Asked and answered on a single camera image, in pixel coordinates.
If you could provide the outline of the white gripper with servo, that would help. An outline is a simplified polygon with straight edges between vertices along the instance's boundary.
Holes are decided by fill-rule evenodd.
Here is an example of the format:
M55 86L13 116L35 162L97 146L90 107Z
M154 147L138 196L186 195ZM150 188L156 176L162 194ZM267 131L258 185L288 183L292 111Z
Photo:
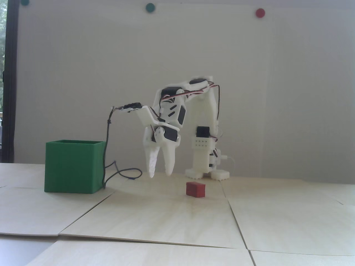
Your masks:
M146 166L150 178L154 177L159 150L162 149L165 174L171 176L175 165L176 147L179 145L179 130L167 124L145 125L143 147L146 150Z

